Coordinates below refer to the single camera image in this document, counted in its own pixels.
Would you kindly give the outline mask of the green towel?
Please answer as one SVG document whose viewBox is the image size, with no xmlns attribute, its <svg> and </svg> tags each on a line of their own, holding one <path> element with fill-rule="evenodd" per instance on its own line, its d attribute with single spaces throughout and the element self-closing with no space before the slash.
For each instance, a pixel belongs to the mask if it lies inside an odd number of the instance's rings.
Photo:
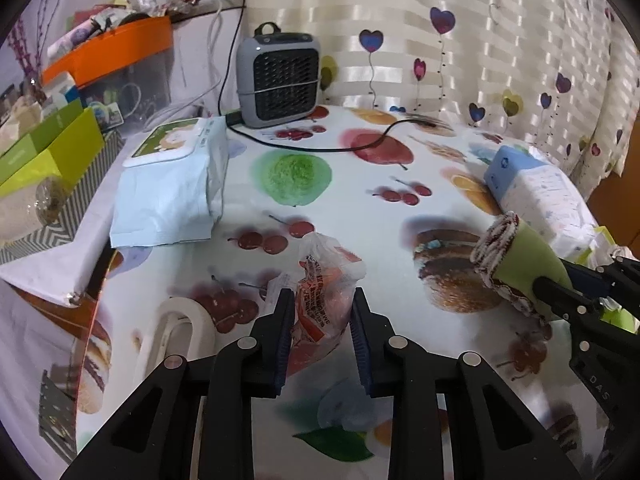
<svg viewBox="0 0 640 480">
<path fill-rule="evenodd" d="M 628 332 L 639 330 L 639 317 L 622 307 L 612 289 L 574 289 L 561 262 L 547 242 L 515 212 L 498 217 L 473 248 L 470 260 L 484 285 L 528 316 L 546 325 L 552 320 L 537 312 L 533 282 L 546 276 L 566 288 L 604 302 L 601 316 Z"/>
</svg>

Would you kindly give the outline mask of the green rimmed white tray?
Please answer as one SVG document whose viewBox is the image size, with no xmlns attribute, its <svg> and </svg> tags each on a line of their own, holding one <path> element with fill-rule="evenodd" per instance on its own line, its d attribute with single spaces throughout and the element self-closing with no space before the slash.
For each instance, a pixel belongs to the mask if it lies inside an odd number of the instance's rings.
<svg viewBox="0 0 640 480">
<path fill-rule="evenodd" d="M 608 266 L 618 258 L 637 261 L 629 247 L 617 245 L 605 226 L 597 226 L 587 248 L 577 256 L 575 262 L 596 270 L 598 266 Z"/>
</svg>

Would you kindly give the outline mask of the white curved plastic piece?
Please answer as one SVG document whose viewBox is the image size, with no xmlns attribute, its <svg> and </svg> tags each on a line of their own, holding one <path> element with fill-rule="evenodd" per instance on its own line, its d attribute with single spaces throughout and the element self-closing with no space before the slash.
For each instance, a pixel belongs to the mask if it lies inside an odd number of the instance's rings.
<svg viewBox="0 0 640 480">
<path fill-rule="evenodd" d="M 168 356 L 207 358 L 215 344 L 216 328 L 208 312 L 193 299 L 169 298 L 154 311 L 143 334 L 132 384 L 140 385 Z"/>
</svg>

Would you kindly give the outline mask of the wooden wardrobe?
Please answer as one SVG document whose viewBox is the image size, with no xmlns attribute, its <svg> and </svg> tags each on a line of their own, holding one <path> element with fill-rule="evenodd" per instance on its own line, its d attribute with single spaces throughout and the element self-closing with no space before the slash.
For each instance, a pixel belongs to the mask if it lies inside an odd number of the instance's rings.
<svg viewBox="0 0 640 480">
<path fill-rule="evenodd" d="M 588 206 L 620 246 L 639 257 L 640 228 L 639 122 L 632 130 L 623 175 L 610 174 L 591 194 Z"/>
</svg>

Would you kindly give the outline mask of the white tissue pack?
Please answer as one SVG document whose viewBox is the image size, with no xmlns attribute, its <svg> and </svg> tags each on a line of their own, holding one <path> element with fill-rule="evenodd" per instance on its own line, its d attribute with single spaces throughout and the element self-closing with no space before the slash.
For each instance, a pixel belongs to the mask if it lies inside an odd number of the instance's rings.
<svg viewBox="0 0 640 480">
<path fill-rule="evenodd" d="M 503 145 L 484 180 L 501 209 L 518 214 L 559 257 L 577 261 L 596 236 L 596 219 L 557 166 Z"/>
</svg>

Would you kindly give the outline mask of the blue wet wipes pack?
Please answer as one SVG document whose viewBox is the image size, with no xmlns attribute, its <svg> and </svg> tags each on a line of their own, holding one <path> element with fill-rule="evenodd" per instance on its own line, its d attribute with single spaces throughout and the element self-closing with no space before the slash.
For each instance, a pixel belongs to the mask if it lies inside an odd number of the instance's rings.
<svg viewBox="0 0 640 480">
<path fill-rule="evenodd" d="M 124 161 L 111 245 L 155 247 L 208 240 L 222 216 L 228 161 L 222 117 L 156 127 Z"/>
</svg>

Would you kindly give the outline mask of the heart patterned curtain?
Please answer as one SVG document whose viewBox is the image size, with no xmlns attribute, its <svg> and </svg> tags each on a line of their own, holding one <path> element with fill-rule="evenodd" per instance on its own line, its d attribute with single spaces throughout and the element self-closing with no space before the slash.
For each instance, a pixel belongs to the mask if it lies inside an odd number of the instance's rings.
<svg viewBox="0 0 640 480">
<path fill-rule="evenodd" d="M 319 41 L 320 99 L 533 144 L 583 196 L 625 169 L 639 50 L 608 0 L 245 0 Z"/>
</svg>

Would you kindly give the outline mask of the grey small heater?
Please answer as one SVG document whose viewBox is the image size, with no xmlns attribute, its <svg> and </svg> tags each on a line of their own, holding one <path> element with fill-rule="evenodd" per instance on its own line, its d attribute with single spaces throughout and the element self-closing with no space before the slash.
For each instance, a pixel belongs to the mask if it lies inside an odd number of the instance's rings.
<svg viewBox="0 0 640 480">
<path fill-rule="evenodd" d="M 261 129 L 308 116 L 318 103 L 320 44 L 306 32 L 260 24 L 236 51 L 242 122 Z"/>
</svg>

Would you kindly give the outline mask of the green cardboard box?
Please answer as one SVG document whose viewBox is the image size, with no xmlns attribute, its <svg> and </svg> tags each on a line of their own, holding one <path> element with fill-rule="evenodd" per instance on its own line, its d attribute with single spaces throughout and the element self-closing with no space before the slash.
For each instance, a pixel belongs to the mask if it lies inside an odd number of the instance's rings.
<svg viewBox="0 0 640 480">
<path fill-rule="evenodd" d="M 93 111 L 77 99 L 50 115 L 1 156 L 1 195 L 46 177 L 70 191 L 104 148 Z"/>
</svg>

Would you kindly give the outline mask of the orange storage box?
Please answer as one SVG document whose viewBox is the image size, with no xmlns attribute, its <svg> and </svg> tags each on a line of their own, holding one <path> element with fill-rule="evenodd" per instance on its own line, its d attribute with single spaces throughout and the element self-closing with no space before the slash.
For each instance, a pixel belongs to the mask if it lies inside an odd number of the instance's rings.
<svg viewBox="0 0 640 480">
<path fill-rule="evenodd" d="M 87 84 L 143 61 L 172 47 L 168 16 L 145 18 L 118 26 L 87 40 L 47 67 L 42 82 L 48 84 L 60 73 L 69 73 L 76 86 Z"/>
</svg>

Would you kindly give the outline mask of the purple decorative twigs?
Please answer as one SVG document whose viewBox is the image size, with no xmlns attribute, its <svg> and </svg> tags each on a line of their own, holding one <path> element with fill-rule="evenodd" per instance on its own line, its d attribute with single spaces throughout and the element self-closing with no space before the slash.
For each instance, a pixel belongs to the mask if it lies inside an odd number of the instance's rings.
<svg viewBox="0 0 640 480">
<path fill-rule="evenodd" d="M 1 0 L 1 88 L 40 75 L 62 0 Z"/>
</svg>

